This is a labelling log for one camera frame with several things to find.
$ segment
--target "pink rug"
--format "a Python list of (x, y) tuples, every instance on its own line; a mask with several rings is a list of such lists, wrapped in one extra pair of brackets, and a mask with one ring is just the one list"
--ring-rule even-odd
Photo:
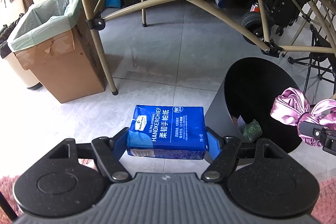
[[(93, 161), (84, 160), (81, 163), (86, 166), (90, 166), (91, 168), (93, 167)], [(14, 211), (18, 215), (21, 215), (12, 193), (13, 184), (18, 177), (19, 176), (13, 178), (1, 178), (0, 191), (8, 200)], [(320, 183), (320, 196), (311, 214), (323, 224), (336, 224), (336, 178)], [(8, 223), (11, 223), (11, 221), (0, 209), (0, 224)]]
[(311, 215), (323, 224), (336, 224), (336, 178), (320, 183), (320, 196)]

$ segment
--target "blue bag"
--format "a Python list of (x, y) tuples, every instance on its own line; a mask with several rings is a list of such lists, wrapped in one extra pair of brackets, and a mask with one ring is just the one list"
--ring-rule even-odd
[(203, 107), (135, 107), (127, 138), (129, 155), (202, 160), (207, 148)]

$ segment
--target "pink satin fabric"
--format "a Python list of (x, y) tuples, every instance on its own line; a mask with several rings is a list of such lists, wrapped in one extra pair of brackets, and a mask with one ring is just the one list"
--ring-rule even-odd
[(281, 95), (275, 98), (270, 115), (290, 126), (297, 126), (297, 132), (300, 138), (311, 146), (322, 146), (320, 141), (306, 136), (299, 131), (299, 125), (303, 121), (323, 125), (329, 129), (336, 129), (336, 113), (332, 112), (324, 115), (326, 110), (336, 111), (336, 101), (325, 99), (316, 104), (309, 112), (310, 103), (305, 95), (293, 88), (286, 89)]

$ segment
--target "gray tile floor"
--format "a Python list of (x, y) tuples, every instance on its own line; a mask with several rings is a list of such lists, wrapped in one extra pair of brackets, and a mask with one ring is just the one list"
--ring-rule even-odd
[[(237, 21), (245, 12), (226, 9)], [(300, 87), (305, 82), (306, 67), (262, 55), (228, 25), (184, 1), (147, 9), (147, 23), (143, 28), (141, 13), (136, 12), (108, 22), (100, 32), (118, 96), (107, 89), (60, 104), (44, 88), (23, 88), (0, 62), (0, 176), (21, 174), (64, 138), (89, 142), (115, 135), (129, 126), (136, 104), (203, 106), (206, 112), (226, 70), (244, 57), (267, 58), (285, 69)], [(282, 45), (289, 44), (297, 28), (294, 24), (282, 37), (273, 37)], [(296, 45), (309, 45), (310, 41), (310, 33), (304, 29)], [(318, 81), (312, 70), (307, 92), (311, 103), (330, 97), (332, 88), (332, 84)], [(302, 143), (291, 155), (319, 180), (336, 176), (336, 157), (319, 148)], [(144, 171), (200, 175), (208, 165), (204, 160), (126, 154), (121, 162), (133, 175)]]

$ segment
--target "bolt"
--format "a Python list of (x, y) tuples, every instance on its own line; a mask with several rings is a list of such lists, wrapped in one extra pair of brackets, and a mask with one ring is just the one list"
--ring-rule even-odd
[(207, 180), (216, 180), (221, 177), (221, 174), (217, 171), (207, 171), (204, 173), (204, 178)]
[(113, 173), (112, 178), (114, 180), (126, 180), (128, 179), (128, 173), (126, 173), (125, 171), (118, 171)]

